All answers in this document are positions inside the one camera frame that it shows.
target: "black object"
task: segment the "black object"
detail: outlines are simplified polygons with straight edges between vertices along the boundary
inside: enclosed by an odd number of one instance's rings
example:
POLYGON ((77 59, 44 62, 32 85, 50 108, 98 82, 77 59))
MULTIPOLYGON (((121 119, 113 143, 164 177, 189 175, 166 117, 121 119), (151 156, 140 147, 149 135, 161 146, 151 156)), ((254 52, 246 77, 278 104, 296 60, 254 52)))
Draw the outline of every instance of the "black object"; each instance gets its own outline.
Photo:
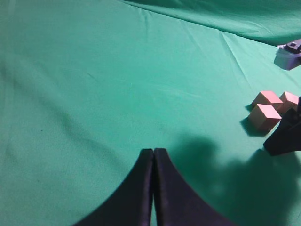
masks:
POLYGON ((149 226, 153 194, 158 226, 234 226, 189 187, 163 148, 142 150, 112 196, 75 226, 149 226))
POLYGON ((274 133, 263 143, 270 155, 280 155, 301 150, 301 97, 297 111, 288 110, 274 133))
POLYGON ((153 155, 151 149, 142 150, 117 190, 74 226, 150 226, 153 155))

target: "wooden block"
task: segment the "wooden block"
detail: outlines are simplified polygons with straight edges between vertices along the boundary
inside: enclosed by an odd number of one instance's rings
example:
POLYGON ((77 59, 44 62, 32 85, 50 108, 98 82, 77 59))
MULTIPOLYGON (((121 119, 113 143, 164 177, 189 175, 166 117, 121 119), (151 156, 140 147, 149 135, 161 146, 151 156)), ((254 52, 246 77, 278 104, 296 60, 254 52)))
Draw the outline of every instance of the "wooden block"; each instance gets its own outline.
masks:
POLYGON ((281 120, 281 116, 272 105, 256 105, 248 119, 258 130, 271 131, 281 120))
POLYGON ((282 100, 272 91, 261 91, 252 102, 253 107, 256 105, 272 105, 276 110, 281 107, 282 100))
POLYGON ((295 96, 294 94, 284 92, 281 95, 280 100, 282 100, 283 104, 277 110, 279 114, 284 114, 291 108, 297 110, 299 97, 295 96))

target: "toy block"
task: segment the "toy block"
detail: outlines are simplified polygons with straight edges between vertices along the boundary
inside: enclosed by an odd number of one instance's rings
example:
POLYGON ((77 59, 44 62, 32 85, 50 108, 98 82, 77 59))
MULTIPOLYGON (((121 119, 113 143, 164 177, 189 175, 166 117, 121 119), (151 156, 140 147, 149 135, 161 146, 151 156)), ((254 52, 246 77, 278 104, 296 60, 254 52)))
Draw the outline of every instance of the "toy block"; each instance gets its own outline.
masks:
POLYGON ((283 104, 277 110, 279 114, 284 114, 291 108, 297 110, 299 97, 295 96, 294 94, 284 92, 281 95, 280 100, 282 100, 283 104))
POLYGON ((281 116, 272 105, 256 105, 248 119, 256 129, 268 132, 281 120, 281 116))
POLYGON ((261 91, 252 102, 252 106, 256 105, 272 105, 276 110, 281 107, 282 100, 272 91, 261 91))

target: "gray object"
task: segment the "gray object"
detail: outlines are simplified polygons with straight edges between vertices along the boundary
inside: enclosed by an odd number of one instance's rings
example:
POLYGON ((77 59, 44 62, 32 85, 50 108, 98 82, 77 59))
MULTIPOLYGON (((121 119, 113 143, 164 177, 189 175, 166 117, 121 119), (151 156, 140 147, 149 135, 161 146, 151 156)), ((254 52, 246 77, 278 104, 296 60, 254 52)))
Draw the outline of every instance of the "gray object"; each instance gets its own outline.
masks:
POLYGON ((274 63, 285 70, 301 65, 301 39, 278 46, 274 63))

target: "green backdrop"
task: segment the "green backdrop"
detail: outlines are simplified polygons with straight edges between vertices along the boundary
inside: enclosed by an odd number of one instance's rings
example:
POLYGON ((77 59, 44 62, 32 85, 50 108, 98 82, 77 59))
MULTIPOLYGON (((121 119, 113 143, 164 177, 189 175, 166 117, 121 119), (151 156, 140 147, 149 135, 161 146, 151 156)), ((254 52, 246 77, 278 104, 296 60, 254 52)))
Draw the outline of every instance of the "green backdrop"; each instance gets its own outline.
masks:
POLYGON ((0 0, 0 225, 77 222, 154 147, 237 225, 301 224, 300 154, 245 120, 259 91, 301 94, 262 43, 298 37, 299 4, 164 2, 0 0))

